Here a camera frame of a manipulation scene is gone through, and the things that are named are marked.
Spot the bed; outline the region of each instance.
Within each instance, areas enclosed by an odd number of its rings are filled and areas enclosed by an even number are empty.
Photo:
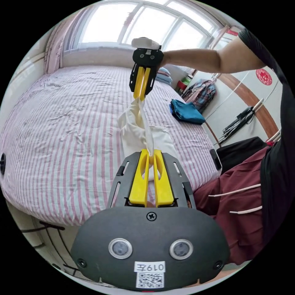
[[[39,220],[81,225],[105,209],[114,176],[124,160],[118,116],[132,102],[131,69],[62,68],[42,76],[18,100],[0,136],[6,155],[3,194]],[[178,122],[171,99],[180,96],[155,81],[146,98],[149,124],[169,130],[193,190],[220,176],[202,126]],[[150,183],[148,200],[154,203]]]

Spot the maroon pants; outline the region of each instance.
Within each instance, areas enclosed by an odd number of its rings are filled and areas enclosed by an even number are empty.
[[[260,207],[260,187],[221,197],[209,197],[260,184],[260,164],[268,147],[194,192],[197,210],[210,215],[223,229],[230,247],[227,263],[242,264],[253,259],[263,248],[262,211],[233,214]]]

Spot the person's arm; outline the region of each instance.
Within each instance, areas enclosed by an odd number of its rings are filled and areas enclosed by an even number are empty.
[[[250,71],[265,66],[240,38],[234,39],[218,51],[212,49],[166,51],[161,66],[166,64],[220,74]]]

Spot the plaid shirt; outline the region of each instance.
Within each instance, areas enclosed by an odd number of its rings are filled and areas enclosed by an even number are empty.
[[[187,103],[192,102],[202,114],[216,93],[213,81],[200,79],[183,94],[183,100]]]

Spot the black sleeve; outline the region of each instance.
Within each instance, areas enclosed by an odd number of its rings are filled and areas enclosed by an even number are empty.
[[[266,66],[273,68],[274,58],[250,31],[244,29],[238,34],[238,37]]]

